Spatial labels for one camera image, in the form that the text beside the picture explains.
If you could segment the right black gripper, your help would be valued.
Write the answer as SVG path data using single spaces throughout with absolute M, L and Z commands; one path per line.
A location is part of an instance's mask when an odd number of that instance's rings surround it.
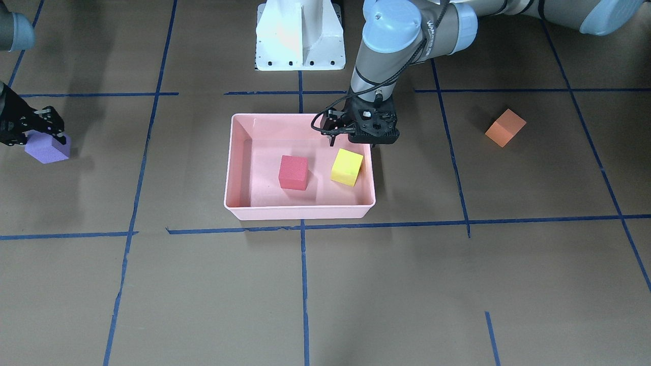
M 23 125 L 31 116 L 31 128 Z M 37 131 L 53 137 L 62 145 L 68 144 L 65 123 L 55 107 L 34 110 L 9 86 L 2 84 L 1 95 L 1 142 L 7 146 L 24 145 L 25 132 Z

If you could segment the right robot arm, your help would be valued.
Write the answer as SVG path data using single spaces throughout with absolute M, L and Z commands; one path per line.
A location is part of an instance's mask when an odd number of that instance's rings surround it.
M 21 13 L 11 12 L 2 3 L 1 13 L 2 51 L 14 52 L 30 49 L 35 44 L 35 31 L 30 21 Z M 60 144 L 67 144 L 65 123 L 52 106 L 35 109 L 23 97 L 1 82 L 1 140 L 7 146 L 25 145 L 29 131 L 53 137 Z

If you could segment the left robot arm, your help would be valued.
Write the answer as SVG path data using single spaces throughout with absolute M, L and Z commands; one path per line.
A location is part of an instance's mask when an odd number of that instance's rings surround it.
M 360 48 L 349 89 L 311 122 L 333 145 L 392 144 L 400 136 L 393 90 L 405 69 L 453 55 L 475 40 L 479 19 L 526 15 L 583 34 L 625 25 L 642 1 L 365 1 Z

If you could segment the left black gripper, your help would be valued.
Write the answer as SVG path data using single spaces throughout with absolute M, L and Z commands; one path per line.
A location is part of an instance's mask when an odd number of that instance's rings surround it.
M 341 128 L 355 124 L 358 131 L 367 134 L 392 134 L 395 129 L 394 98 L 368 102 L 360 97 L 352 97 L 345 102 L 345 122 L 326 122 L 325 131 L 329 146 L 333 147 Z

